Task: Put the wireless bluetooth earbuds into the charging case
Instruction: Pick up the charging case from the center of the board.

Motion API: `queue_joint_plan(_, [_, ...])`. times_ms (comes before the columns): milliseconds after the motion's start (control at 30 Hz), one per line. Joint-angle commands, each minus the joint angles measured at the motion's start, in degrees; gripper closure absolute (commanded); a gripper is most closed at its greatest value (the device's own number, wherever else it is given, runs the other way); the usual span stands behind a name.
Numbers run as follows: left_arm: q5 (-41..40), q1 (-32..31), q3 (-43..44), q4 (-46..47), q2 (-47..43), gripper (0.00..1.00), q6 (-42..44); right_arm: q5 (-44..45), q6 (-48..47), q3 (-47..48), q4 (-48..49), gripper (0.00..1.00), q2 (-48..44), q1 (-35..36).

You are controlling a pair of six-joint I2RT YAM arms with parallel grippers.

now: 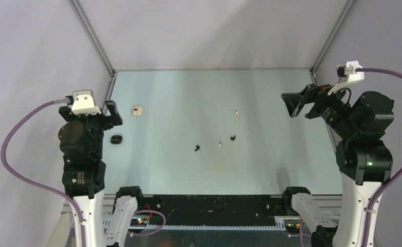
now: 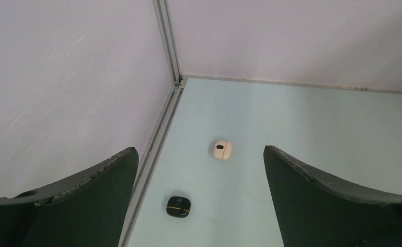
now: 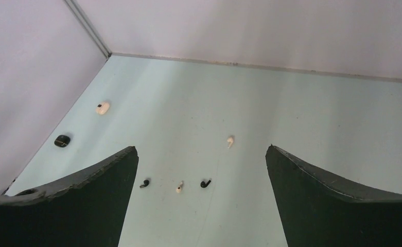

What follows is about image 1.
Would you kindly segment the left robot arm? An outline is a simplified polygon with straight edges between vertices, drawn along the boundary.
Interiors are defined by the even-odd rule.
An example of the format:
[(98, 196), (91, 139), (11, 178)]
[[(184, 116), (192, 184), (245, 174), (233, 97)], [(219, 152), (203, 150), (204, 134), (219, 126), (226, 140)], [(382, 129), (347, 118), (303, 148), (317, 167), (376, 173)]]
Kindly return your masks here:
[(116, 193), (113, 215), (107, 229), (103, 227), (104, 175), (102, 161), (104, 132), (123, 123), (113, 100), (106, 101), (110, 115), (100, 108), (59, 108), (66, 124), (59, 130), (60, 150), (63, 152), (65, 194), (73, 217), (77, 246), (124, 246), (131, 219), (145, 208), (139, 186), (121, 187)]

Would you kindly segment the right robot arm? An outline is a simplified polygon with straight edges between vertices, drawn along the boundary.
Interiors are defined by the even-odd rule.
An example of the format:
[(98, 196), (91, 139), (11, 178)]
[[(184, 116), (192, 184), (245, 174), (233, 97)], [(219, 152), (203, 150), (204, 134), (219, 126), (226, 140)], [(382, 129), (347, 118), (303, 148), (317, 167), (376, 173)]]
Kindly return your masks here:
[(366, 91), (350, 104), (343, 101), (352, 94), (349, 88), (331, 89), (330, 85), (309, 84), (281, 98), (290, 117), (312, 104), (306, 118), (322, 118), (340, 137), (335, 151), (342, 181), (340, 219), (329, 219), (302, 188), (287, 188), (291, 195), (282, 200), (282, 209), (288, 215), (300, 215), (311, 231), (312, 246), (373, 246), (381, 190), (393, 165), (382, 137), (394, 120), (394, 102), (379, 92)]

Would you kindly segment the pink earbud charging case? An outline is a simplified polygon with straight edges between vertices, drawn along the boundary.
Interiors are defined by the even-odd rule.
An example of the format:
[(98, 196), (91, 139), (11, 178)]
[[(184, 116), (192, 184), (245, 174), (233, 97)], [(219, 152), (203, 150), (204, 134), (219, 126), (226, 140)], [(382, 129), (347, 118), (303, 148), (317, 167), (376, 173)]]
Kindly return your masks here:
[(135, 106), (132, 109), (132, 115), (133, 116), (141, 116), (143, 113), (143, 107), (141, 106)]

